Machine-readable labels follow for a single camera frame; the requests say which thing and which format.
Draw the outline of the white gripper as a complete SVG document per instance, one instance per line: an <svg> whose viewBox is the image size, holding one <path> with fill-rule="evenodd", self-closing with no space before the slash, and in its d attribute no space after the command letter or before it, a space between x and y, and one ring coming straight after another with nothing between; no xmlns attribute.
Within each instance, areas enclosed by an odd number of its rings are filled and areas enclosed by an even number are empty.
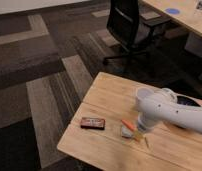
<svg viewBox="0 0 202 171"><path fill-rule="evenodd" d="M158 121L157 120L154 120L152 118L149 118L147 117L146 115L144 114L140 114L137 118L137 129L141 132L141 133L148 133L148 132L151 132L154 127L158 124ZM143 139L143 135L138 132L138 131L135 131L133 133L133 137L135 140L137 141L141 141ZM150 146L149 146L149 142L148 142L148 139L147 137L145 136L144 137L144 141L146 143L146 146L147 148L149 149Z"/></svg>

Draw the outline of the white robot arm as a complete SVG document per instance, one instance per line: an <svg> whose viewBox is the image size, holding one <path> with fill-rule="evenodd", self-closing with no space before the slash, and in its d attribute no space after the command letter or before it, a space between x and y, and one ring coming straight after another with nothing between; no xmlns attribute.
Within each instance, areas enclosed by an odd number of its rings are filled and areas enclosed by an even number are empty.
<svg viewBox="0 0 202 171"><path fill-rule="evenodd" d="M166 121L202 134L202 106L179 103L179 95L169 88L154 91L141 87L135 93L140 114L134 139L141 141L159 122Z"/></svg>

